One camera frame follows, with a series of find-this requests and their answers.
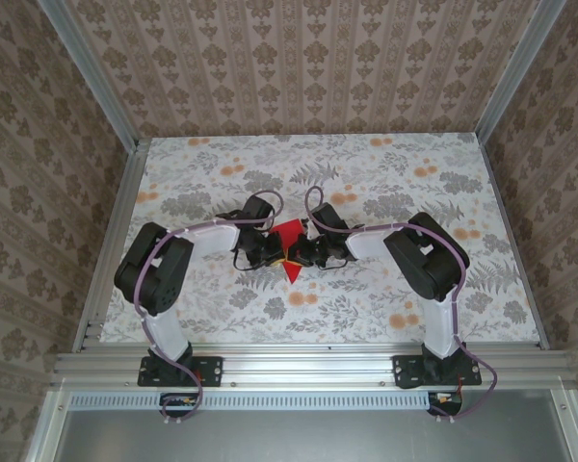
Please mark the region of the grey metal sheet panel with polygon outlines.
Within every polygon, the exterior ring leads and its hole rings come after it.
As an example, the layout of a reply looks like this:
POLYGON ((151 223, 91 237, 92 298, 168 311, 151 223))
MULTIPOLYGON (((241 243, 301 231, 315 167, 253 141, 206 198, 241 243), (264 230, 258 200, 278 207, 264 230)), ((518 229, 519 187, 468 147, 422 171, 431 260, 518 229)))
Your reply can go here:
POLYGON ((456 423, 424 412, 148 411, 66 419, 56 462, 571 462, 547 400, 509 400, 456 423))

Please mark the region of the red square paper sheet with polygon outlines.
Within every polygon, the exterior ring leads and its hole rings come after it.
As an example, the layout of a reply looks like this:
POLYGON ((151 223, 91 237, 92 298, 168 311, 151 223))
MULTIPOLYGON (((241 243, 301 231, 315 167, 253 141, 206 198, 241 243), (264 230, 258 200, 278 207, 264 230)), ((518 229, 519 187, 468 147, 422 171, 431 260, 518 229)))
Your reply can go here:
MULTIPOLYGON (((288 248, 298 241, 299 236, 304 236, 302 222, 299 219, 292 219, 271 228, 272 234, 278 234, 282 239, 282 246, 288 248)), ((294 284, 299 277, 302 266, 283 266, 290 284, 294 284)))

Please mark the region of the aluminium frame post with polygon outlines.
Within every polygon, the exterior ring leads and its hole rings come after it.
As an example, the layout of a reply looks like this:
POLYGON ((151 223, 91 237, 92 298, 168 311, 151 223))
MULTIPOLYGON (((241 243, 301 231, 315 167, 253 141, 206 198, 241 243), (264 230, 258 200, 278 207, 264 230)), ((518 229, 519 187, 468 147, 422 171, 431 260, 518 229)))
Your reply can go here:
POLYGON ((65 0, 38 0, 63 42, 68 55, 78 67, 92 95, 110 122, 128 155, 138 145, 139 135, 106 77, 101 61, 93 54, 65 0))
POLYGON ((477 123, 475 133, 481 146, 494 132, 564 6, 565 0, 539 1, 477 123))

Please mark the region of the floral patterned table cover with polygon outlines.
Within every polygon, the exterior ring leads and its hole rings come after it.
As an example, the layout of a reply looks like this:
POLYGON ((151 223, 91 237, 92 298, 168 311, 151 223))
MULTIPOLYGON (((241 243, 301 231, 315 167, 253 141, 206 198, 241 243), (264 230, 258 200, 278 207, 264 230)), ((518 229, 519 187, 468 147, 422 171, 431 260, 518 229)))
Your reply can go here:
MULTIPOLYGON (((431 215, 467 252, 459 296, 469 342, 535 343, 539 334, 478 141, 472 133, 293 135, 154 139, 128 237, 156 222, 169 229, 241 208, 263 192, 281 221, 324 198, 349 225, 431 215)), ((194 343, 421 342, 421 298, 390 258, 324 270, 290 284, 280 265, 219 252, 193 262, 175 303, 194 343)))

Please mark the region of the wide aluminium frame rail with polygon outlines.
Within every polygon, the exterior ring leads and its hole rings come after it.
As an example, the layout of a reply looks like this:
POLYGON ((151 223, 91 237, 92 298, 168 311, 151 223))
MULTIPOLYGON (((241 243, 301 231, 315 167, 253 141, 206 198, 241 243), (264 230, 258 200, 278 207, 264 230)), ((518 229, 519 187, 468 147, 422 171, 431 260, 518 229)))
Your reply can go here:
MULTIPOLYGON (((498 375, 500 390, 569 388, 574 374, 565 354, 534 344, 471 344, 469 350, 498 375)), ((418 354, 417 344, 267 344, 193 346, 223 358, 226 390, 394 389, 392 359, 418 354)), ((53 389, 135 391, 144 344, 89 343, 59 355, 53 389)))

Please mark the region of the aluminium side rail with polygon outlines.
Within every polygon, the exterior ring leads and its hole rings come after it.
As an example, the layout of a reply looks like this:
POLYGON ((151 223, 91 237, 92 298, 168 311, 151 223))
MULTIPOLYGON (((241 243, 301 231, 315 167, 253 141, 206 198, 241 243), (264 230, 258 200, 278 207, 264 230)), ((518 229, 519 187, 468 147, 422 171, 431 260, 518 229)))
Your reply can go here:
POLYGON ((548 338, 547 338, 547 335, 546 335, 546 332, 545 332, 545 329, 543 326, 543 322, 542 322, 541 317, 540 317, 539 308, 536 305, 536 300, 535 300, 533 291, 531 289, 529 278, 528 278, 527 272, 526 272, 524 265, 523 265, 522 257, 521 257, 521 254, 519 252, 519 249, 518 249, 518 246, 516 243, 516 239, 515 239, 515 236, 514 236, 513 231, 512 231, 512 226, 511 226, 511 223, 510 223, 510 220, 509 220, 506 208, 505 208, 505 203, 504 203, 504 200, 503 200, 502 195, 500 193, 500 190, 498 188, 495 174, 494 174, 493 168, 491 166, 490 160, 488 158, 485 145, 481 141, 478 141, 478 145, 480 147, 483 161, 484 161, 484 164, 486 166, 487 173, 488 173, 488 178, 489 178, 490 183, 492 185, 494 195, 496 197, 497 205, 498 205, 502 220, 503 220, 505 228, 506 228, 507 237, 508 237, 508 240, 510 242, 512 254, 514 256, 517 269, 519 271, 519 275, 520 275, 520 278, 521 278, 521 281, 523 284, 523 288, 524 288, 524 292, 525 292, 525 295, 526 295, 526 298, 527 298, 527 301, 529 304, 529 308, 531 309, 532 317, 533 317, 534 323, 536 325, 536 330, 539 334, 538 346, 540 349, 550 350, 551 346, 550 346, 550 343, 548 341, 548 338))
POLYGON ((124 249, 133 209, 145 172, 150 143, 151 139, 138 141, 135 150, 126 160, 116 201, 74 338, 72 347, 74 353, 83 351, 88 328, 97 321, 105 321, 114 288, 114 275, 124 249))

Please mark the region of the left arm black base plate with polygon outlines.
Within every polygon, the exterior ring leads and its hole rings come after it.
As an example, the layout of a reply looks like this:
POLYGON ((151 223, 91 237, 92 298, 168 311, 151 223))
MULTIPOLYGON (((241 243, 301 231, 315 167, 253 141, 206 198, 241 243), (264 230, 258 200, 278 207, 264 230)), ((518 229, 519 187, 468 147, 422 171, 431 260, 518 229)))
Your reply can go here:
MULTIPOLYGON (((222 357, 195 356, 188 368, 203 387, 221 386, 222 357)), ((184 371, 155 355, 142 359, 137 384, 140 387, 196 387, 195 381, 184 371)))

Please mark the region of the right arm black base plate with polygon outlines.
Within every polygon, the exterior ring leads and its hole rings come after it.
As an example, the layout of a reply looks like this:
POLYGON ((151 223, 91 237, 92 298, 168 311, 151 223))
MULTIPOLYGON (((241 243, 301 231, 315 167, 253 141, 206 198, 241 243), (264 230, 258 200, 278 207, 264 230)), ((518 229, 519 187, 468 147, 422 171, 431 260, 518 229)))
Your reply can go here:
POLYGON ((467 356, 457 358, 396 355, 392 357, 394 380, 401 389, 420 386, 477 386, 483 383, 478 363, 467 356))

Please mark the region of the aluminium lower frame rail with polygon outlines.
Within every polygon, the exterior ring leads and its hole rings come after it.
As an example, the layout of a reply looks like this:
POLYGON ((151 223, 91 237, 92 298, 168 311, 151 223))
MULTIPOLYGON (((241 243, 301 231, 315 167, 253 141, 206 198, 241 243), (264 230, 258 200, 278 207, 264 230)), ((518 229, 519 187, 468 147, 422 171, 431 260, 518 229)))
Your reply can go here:
POLYGON ((25 462, 54 462, 70 400, 71 392, 49 391, 46 394, 25 462))
POLYGON ((578 462, 578 424, 565 389, 550 391, 571 462, 578 462))

